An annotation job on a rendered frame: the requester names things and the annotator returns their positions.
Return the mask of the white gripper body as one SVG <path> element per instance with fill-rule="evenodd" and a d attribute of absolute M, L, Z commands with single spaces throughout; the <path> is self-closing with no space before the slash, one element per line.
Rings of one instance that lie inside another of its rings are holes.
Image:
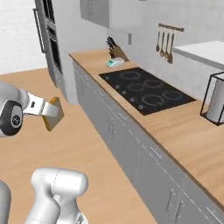
<path fill-rule="evenodd" d="M 40 114 L 42 116 L 56 117 L 59 113 L 59 108 L 56 106 L 56 100 L 52 99 L 50 102 L 45 101 Z"/>

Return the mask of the grey tall oven unit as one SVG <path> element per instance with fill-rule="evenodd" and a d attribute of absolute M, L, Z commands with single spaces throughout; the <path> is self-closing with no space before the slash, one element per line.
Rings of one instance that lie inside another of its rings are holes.
<path fill-rule="evenodd" d="M 49 75 L 65 100 L 75 105 L 78 100 L 73 60 L 69 53 L 78 48 L 75 30 L 78 0 L 34 0 L 34 3 L 38 38 Z"/>

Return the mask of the brown knife block with knives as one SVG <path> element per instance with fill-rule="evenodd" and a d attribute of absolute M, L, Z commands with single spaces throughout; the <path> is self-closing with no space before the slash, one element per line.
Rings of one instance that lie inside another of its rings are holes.
<path fill-rule="evenodd" d="M 125 62 L 129 60 L 122 48 L 111 37 L 107 38 L 107 43 L 109 46 L 109 54 L 112 59 L 122 58 Z"/>

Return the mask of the grey base cupboard run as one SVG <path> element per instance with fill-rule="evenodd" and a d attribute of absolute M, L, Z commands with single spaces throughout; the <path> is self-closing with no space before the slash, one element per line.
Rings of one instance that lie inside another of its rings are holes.
<path fill-rule="evenodd" d="M 73 63 L 80 105 L 122 167 L 131 184 L 158 224 L 219 224 L 206 210 L 209 207 L 224 222 L 220 209 L 204 191 L 146 134 L 140 124 L 114 101 L 77 62 Z M 118 113 L 127 117 L 124 121 Z M 162 155 L 159 159 L 151 148 Z M 169 211 L 166 205 L 174 189 Z M 174 223 L 179 201 L 183 200 Z"/>

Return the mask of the black hob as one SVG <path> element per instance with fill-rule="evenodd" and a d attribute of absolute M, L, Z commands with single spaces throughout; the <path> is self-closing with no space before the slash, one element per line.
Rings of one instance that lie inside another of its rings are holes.
<path fill-rule="evenodd" d="M 143 116 L 195 101 L 140 67 L 101 73 L 100 77 Z"/>

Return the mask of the brown hanging spatula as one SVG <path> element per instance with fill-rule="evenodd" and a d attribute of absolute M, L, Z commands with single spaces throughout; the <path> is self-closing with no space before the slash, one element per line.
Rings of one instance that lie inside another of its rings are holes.
<path fill-rule="evenodd" d="M 175 34 L 173 33 L 172 35 L 171 35 L 171 48 L 170 48 L 170 53 L 169 53 L 169 56 L 168 56 L 168 59 L 167 59 L 167 62 L 169 63 L 169 64 L 172 64 L 172 48 L 173 48 L 173 43 L 174 43 L 174 38 L 175 38 Z"/>

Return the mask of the white wall cupboard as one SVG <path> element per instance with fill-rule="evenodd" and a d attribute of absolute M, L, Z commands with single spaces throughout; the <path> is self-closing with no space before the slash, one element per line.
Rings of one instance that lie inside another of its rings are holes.
<path fill-rule="evenodd" d="M 139 26 L 143 20 L 141 0 L 80 0 L 81 17 L 106 28 Z"/>

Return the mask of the brown utensil rail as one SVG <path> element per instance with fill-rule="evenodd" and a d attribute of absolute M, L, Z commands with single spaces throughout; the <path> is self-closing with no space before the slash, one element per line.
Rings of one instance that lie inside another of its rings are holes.
<path fill-rule="evenodd" d="M 176 26 L 172 26 L 172 25 L 168 25 L 168 24 L 161 24 L 161 23 L 159 23 L 157 25 L 157 27 L 170 29 L 170 30 L 177 31 L 177 32 L 184 32 L 185 31 L 185 28 L 180 28 L 180 27 L 176 27 Z"/>

